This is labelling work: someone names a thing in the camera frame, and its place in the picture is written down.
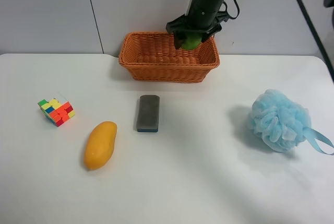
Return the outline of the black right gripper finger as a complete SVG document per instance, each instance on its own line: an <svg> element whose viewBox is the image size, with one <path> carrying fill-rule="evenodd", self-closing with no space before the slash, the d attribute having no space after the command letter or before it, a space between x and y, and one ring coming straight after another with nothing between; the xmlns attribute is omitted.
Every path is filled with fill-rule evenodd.
<svg viewBox="0 0 334 224"><path fill-rule="evenodd" d="M210 37L214 35L214 32L203 33L201 37L201 42L206 42Z"/></svg>

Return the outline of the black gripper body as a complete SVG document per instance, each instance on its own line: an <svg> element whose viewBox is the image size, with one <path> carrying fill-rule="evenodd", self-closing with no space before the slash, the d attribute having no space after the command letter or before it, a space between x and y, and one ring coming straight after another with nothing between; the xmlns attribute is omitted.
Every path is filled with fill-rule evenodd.
<svg viewBox="0 0 334 224"><path fill-rule="evenodd" d="M224 0L193 0L188 15L183 14L168 22L166 30L170 34L174 32L217 33L222 29L220 23L232 18L227 11L220 10L223 3Z"/></svg>

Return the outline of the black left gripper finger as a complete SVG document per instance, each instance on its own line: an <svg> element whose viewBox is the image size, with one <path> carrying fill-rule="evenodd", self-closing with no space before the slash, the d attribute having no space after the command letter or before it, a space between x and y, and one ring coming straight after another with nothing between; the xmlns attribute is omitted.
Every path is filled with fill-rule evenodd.
<svg viewBox="0 0 334 224"><path fill-rule="evenodd" d="M187 34L185 32L174 32L174 47L176 50L183 49L187 50L186 41Z"/></svg>

